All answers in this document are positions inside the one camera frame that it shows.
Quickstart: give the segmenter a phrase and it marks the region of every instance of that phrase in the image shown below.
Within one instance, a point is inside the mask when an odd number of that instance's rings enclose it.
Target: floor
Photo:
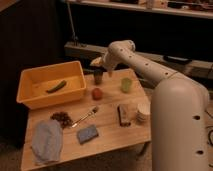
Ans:
[[[152,89],[145,89],[149,97],[151,97]],[[213,114],[213,100],[208,108],[208,112]],[[213,130],[213,117],[205,116],[207,134],[209,130]],[[119,149],[95,156],[74,160],[64,164],[56,165],[49,168],[39,169],[37,171],[151,171],[152,158],[151,146],[148,147],[146,153],[142,157],[138,157],[143,144],[133,147]],[[213,163],[213,148],[208,145],[209,163]],[[0,170],[1,171],[18,171],[21,165],[22,149],[16,149],[9,145],[5,140],[0,138]]]

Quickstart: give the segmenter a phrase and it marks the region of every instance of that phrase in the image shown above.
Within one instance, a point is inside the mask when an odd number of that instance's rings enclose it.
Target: wooden table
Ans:
[[[122,93],[120,90],[120,82],[124,77],[128,77],[133,81],[131,91],[128,94]],[[104,73],[103,82],[99,86],[94,85],[92,75],[86,75],[85,79],[87,90],[83,99],[30,111],[23,147],[21,170],[33,170],[49,166],[35,165],[31,141],[36,124],[41,120],[48,120],[55,112],[66,111],[72,120],[76,121],[88,113],[94,106],[97,105],[99,107],[99,111],[95,115],[90,116],[74,128],[66,128],[63,130],[61,159],[59,162],[53,164],[150,141],[150,122],[138,124],[136,120],[137,104],[143,103],[148,106],[149,100],[133,70],[117,70],[114,71],[112,77]],[[92,99],[91,91],[95,87],[99,87],[103,91],[103,98],[101,100],[95,101]],[[130,127],[120,127],[119,125],[117,106],[123,103],[129,105],[129,116],[131,118]],[[91,124],[96,126],[99,137],[80,145],[76,138],[76,132]]]

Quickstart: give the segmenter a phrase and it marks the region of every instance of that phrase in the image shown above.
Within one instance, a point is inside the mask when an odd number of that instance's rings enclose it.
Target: table leg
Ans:
[[[146,153],[150,143],[151,143],[150,141],[144,143],[144,145],[141,149],[141,152],[138,154],[139,156],[143,156]]]

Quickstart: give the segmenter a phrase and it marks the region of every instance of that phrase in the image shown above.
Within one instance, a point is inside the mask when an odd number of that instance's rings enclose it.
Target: green cup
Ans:
[[[125,77],[121,80],[121,91],[124,93],[129,93],[132,85],[132,80]]]

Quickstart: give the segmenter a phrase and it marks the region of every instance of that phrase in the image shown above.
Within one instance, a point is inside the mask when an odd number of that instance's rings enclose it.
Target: dark wall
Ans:
[[[72,4],[79,41],[108,46],[131,39],[136,50],[213,61],[212,19]]]
[[[54,0],[21,0],[0,13],[0,136],[21,145],[28,109],[16,103],[25,68],[63,62]]]

